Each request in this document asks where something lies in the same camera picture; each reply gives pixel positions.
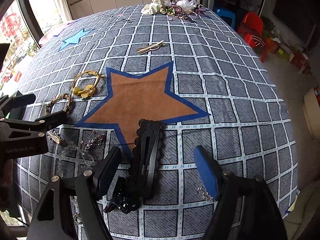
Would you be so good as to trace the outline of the beige hair pins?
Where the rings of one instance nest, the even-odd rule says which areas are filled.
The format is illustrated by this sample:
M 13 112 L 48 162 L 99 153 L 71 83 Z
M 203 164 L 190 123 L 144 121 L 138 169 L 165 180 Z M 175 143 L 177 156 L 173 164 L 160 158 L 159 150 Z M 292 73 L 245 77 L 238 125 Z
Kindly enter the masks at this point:
M 161 40 L 157 43 L 154 43 L 154 44 L 151 44 L 151 45 L 148 45 L 146 47 L 142 47 L 142 48 L 137 48 L 135 49 L 135 51 L 139 54 L 139 55 L 142 55 L 142 54 L 146 54 L 150 51 L 154 51 L 154 50 L 158 50 L 159 48 L 165 46 L 164 44 L 164 40 Z

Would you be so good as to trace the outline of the small silver hair clip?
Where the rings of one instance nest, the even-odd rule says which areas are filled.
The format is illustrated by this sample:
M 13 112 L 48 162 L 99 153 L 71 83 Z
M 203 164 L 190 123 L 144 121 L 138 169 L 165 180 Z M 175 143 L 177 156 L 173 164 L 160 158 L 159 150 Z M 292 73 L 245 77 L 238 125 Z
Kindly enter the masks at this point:
M 47 131 L 47 137 L 49 140 L 55 142 L 57 145 L 66 146 L 66 142 L 60 137 L 59 133 L 54 130 Z

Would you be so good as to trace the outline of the pile of fabric accessories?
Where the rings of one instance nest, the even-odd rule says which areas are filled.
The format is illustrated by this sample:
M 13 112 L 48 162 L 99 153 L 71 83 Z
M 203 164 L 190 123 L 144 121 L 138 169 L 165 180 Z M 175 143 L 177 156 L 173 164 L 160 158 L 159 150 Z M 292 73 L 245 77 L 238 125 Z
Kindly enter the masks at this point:
M 201 5 L 197 0 L 151 0 L 141 9 L 142 15 L 161 14 L 169 18 L 178 18 L 190 22 L 200 16 L 209 18 L 206 12 L 209 9 Z

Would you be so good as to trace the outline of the grey checked tablecloth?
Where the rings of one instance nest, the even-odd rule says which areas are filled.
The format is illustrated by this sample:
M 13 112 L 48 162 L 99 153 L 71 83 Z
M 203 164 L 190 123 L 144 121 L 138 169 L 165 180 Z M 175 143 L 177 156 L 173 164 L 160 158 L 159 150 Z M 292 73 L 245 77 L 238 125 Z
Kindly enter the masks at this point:
M 114 239 L 202 237 L 214 204 L 196 192 L 199 145 L 237 176 L 263 176 L 286 216 L 297 193 L 287 107 L 259 57 L 212 11 L 186 21 L 132 6 L 69 24 L 23 71 L 18 90 L 36 96 L 24 120 L 45 116 L 73 82 L 92 84 L 89 70 L 103 75 L 96 92 L 74 98 L 67 123 L 56 129 L 75 146 L 102 134 L 89 160 L 103 159 L 113 146 L 132 150 L 141 119 L 166 125 L 157 193 L 129 214 L 104 214 Z

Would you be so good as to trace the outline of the blue plastic stool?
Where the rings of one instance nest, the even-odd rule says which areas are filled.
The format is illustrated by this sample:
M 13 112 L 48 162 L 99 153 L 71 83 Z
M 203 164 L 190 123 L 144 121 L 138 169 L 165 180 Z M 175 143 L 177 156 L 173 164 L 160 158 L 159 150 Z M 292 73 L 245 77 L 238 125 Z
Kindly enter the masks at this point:
M 232 29 L 235 28 L 236 15 L 234 12 L 221 7 L 213 7 L 213 12 L 215 12 L 217 16 L 227 22 Z

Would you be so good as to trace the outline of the light blue star patch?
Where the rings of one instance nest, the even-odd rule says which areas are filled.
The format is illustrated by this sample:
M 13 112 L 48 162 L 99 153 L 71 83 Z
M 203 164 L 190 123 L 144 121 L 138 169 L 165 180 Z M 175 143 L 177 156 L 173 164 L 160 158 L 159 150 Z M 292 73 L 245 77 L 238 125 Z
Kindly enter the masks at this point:
M 67 46 L 69 46 L 71 44 L 78 44 L 82 37 L 86 36 L 88 33 L 92 32 L 92 31 L 93 31 L 93 29 L 91 29 L 91 30 L 81 29 L 76 34 L 68 37 L 67 39 L 64 39 L 62 41 L 60 48 L 59 48 L 59 51 L 65 49 Z

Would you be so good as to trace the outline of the small silver pearl earring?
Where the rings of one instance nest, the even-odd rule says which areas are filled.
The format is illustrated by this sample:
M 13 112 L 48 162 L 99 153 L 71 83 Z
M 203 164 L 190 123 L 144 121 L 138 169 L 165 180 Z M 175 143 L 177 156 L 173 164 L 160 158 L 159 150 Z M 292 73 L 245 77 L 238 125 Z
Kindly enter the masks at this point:
M 196 194 L 198 194 L 205 201 L 213 200 L 213 197 L 208 193 L 208 191 L 203 186 L 200 186 L 197 188 Z

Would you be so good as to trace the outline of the brown star patch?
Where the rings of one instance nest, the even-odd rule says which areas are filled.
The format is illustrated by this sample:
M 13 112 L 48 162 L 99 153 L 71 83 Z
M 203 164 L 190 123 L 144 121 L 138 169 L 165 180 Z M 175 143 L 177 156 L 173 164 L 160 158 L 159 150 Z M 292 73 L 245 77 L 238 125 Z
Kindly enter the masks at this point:
M 208 112 L 170 90 L 173 62 L 142 75 L 107 68 L 108 95 L 76 127 L 113 129 L 125 153 L 133 149 L 141 119 L 174 124 L 208 116 Z

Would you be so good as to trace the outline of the red gift boxes pile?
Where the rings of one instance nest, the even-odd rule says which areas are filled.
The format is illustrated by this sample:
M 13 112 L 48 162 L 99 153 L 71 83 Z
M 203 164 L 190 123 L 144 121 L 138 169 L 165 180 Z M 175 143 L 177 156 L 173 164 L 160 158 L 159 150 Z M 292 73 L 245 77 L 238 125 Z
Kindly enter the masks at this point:
M 285 60 L 297 67 L 300 74 L 309 75 L 311 71 L 309 58 L 305 53 L 291 49 L 286 44 L 276 41 L 275 38 L 265 40 L 267 51 L 276 54 L 282 60 Z

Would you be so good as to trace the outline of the red plastic chair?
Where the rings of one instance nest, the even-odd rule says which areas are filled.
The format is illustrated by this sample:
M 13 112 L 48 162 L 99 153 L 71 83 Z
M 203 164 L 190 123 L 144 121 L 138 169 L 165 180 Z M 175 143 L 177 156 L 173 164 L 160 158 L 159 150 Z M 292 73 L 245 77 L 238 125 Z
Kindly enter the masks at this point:
M 262 63 L 267 53 L 265 39 L 263 38 L 263 29 L 264 24 L 262 19 L 255 12 L 248 12 L 244 16 L 237 31 L 251 48 L 263 48 L 263 54 L 260 58 Z

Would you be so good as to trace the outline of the black scalloped hair clip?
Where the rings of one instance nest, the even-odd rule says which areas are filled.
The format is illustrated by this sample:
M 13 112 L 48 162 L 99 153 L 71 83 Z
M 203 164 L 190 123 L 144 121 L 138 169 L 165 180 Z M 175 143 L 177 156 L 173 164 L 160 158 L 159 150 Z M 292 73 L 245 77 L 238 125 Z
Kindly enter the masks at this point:
M 164 130 L 160 121 L 141 119 L 138 123 L 129 174 L 139 196 L 153 198 L 157 188 L 158 168 L 162 156 Z

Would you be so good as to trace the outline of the black claw hair clip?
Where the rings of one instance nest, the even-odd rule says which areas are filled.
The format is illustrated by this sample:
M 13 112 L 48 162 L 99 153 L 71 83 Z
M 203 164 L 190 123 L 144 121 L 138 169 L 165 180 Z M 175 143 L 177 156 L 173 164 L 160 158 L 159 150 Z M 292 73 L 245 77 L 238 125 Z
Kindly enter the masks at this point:
M 122 213 L 128 214 L 137 211 L 141 206 L 140 193 L 142 181 L 140 176 L 118 177 L 112 198 L 104 208 L 104 213 L 111 213 L 119 209 Z

